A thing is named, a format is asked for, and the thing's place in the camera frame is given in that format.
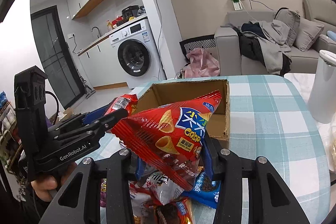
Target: gray pillow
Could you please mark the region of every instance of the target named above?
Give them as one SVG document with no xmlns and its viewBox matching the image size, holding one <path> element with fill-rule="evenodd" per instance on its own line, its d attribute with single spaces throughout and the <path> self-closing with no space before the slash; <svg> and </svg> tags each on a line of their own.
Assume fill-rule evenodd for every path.
<svg viewBox="0 0 336 224">
<path fill-rule="evenodd" d="M 300 16 L 298 15 L 298 13 L 293 12 L 293 11 L 287 9 L 287 8 L 281 8 L 277 12 L 277 14 L 275 16 L 275 19 L 282 21 L 283 23 L 285 23 L 290 28 L 286 44 L 289 47 L 292 47 L 293 43 L 296 39 L 297 33 L 299 31 Z"/>
<path fill-rule="evenodd" d="M 324 25 L 301 18 L 299 32 L 294 46 L 305 52 L 310 49 L 324 29 Z"/>
</svg>

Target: washing machine drum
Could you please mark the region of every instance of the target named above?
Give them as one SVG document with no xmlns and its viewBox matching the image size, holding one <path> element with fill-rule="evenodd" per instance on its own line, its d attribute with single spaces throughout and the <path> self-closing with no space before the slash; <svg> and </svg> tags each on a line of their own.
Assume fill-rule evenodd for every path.
<svg viewBox="0 0 336 224">
<path fill-rule="evenodd" d="M 128 39 L 119 45 L 118 60 L 125 72 L 138 77 L 148 71 L 151 57 L 143 43 L 135 39 Z"/>
</svg>

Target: sofa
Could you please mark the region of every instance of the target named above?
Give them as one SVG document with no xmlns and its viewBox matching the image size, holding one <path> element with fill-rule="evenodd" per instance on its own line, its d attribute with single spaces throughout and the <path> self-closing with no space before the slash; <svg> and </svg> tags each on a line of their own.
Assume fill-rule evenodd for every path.
<svg viewBox="0 0 336 224">
<path fill-rule="evenodd" d="M 303 0 L 305 17 L 325 25 L 322 34 L 328 30 L 336 31 L 336 5 L 331 0 L 323 3 L 320 0 Z M 266 68 L 259 62 L 240 54 L 237 33 L 231 27 L 238 28 L 248 23 L 252 17 L 256 20 L 271 22 L 277 11 L 249 11 L 244 10 L 228 12 L 222 26 L 215 33 L 215 43 L 218 50 L 220 74 L 226 75 L 263 75 L 268 74 Z M 291 48 L 291 73 L 315 73 L 320 50 L 336 53 L 336 42 L 321 35 L 311 48 L 303 52 L 296 47 Z"/>
</svg>

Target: blue snack bag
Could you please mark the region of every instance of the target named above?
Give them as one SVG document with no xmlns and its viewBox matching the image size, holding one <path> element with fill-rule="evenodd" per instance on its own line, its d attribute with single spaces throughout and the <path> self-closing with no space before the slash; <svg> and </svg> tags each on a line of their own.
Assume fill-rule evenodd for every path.
<svg viewBox="0 0 336 224">
<path fill-rule="evenodd" d="M 202 171 L 195 180 L 194 188 L 191 191 L 184 191 L 182 196 L 190 197 L 199 203 L 216 209 L 220 188 L 220 181 L 211 181 L 205 171 Z"/>
</svg>

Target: teal and white tablecloth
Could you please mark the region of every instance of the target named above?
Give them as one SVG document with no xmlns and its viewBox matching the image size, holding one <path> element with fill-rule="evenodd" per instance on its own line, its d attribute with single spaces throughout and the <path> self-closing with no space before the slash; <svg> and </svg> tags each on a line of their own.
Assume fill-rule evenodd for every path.
<svg viewBox="0 0 336 224">
<path fill-rule="evenodd" d="M 227 79 L 230 84 L 230 150 L 240 157 L 265 156 L 299 201 L 311 224 L 329 212 L 330 176 L 325 150 L 315 122 L 294 85 L 280 76 L 246 75 L 166 80 Z M 135 88 L 138 97 L 151 84 Z M 90 156 L 109 157 L 116 149 L 113 135 L 100 140 Z M 195 210 L 197 223 L 212 223 L 214 210 Z M 248 223 L 248 184 L 243 180 L 242 224 Z"/>
</svg>

